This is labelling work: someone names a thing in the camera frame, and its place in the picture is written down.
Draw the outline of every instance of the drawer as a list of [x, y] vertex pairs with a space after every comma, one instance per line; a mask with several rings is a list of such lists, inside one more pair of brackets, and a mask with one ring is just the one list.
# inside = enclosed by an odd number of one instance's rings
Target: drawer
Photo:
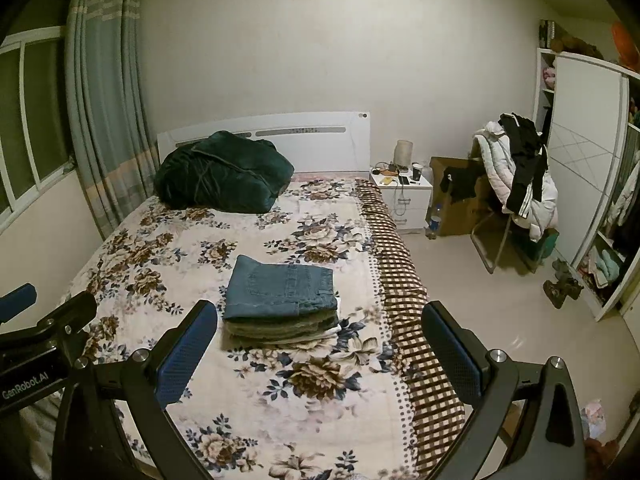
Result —
[[396, 223], [396, 227], [401, 229], [422, 229], [427, 225], [424, 217], [427, 215], [426, 209], [407, 209], [403, 215], [391, 212], [391, 218]]
[[404, 211], [405, 209], [421, 209], [426, 212], [431, 200], [431, 189], [407, 189], [404, 192], [399, 188], [380, 189], [382, 199], [389, 211]]

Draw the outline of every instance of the cup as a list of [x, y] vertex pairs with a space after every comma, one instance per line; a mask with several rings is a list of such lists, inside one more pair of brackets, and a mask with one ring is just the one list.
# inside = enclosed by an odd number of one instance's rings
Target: cup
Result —
[[420, 176], [422, 175], [423, 166], [421, 164], [418, 164], [417, 162], [414, 162], [411, 167], [414, 170], [414, 173], [411, 176], [411, 180], [415, 180], [416, 182], [418, 182], [420, 180]]

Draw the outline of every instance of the window frame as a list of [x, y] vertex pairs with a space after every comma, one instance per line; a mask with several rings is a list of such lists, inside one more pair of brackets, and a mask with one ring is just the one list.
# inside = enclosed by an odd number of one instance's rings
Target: window frame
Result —
[[29, 125], [27, 124], [27, 112], [24, 102], [24, 51], [28, 44], [43, 40], [59, 40], [65, 37], [65, 26], [57, 25], [53, 27], [34, 28], [17, 32], [4, 38], [0, 45], [0, 56], [12, 50], [20, 50], [18, 58], [18, 97], [20, 103], [20, 123], [22, 125], [22, 135], [24, 144], [27, 148], [29, 156], [29, 165], [31, 174], [35, 184], [31, 186], [18, 198], [15, 197], [12, 189], [9, 173], [4, 161], [4, 153], [2, 151], [2, 140], [0, 139], [0, 176], [2, 176], [2, 184], [4, 184], [4, 192], [6, 193], [9, 207], [4, 211], [0, 211], [0, 234], [11, 225], [31, 204], [33, 204], [47, 189], [62, 180], [62, 178], [70, 171], [66, 164], [57, 168], [53, 173], [44, 179], [38, 175], [36, 162], [31, 149], [31, 139], [29, 137]]

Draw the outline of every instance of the white nightstand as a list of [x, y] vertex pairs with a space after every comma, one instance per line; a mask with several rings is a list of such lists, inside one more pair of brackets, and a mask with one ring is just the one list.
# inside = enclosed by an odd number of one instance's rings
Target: white nightstand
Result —
[[420, 177], [420, 182], [411, 180], [411, 174], [408, 171], [400, 175], [409, 180], [407, 186], [401, 186], [396, 176], [388, 186], [385, 186], [382, 184], [384, 175], [374, 175], [369, 172], [370, 179], [382, 192], [382, 198], [398, 226], [398, 231], [401, 233], [422, 231], [427, 225], [424, 218], [431, 201], [433, 186], [424, 175]]

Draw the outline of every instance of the tile floor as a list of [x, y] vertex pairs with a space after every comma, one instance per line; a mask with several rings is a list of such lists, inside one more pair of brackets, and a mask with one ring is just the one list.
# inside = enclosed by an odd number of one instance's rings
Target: tile floor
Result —
[[[430, 298], [440, 300], [460, 326], [473, 330], [487, 348], [501, 348], [514, 360], [544, 363], [552, 355], [561, 356], [578, 404], [601, 399], [607, 431], [600, 439], [617, 436], [628, 417], [629, 401], [640, 389], [640, 353], [617, 312], [596, 323], [582, 296], [577, 301], [567, 298], [556, 310], [542, 290], [543, 282], [553, 279], [552, 258], [530, 273], [509, 243], [491, 275], [468, 235], [402, 238]], [[497, 248], [491, 235], [485, 241], [490, 250]], [[492, 450], [482, 476], [496, 469], [503, 452], [500, 445]]]

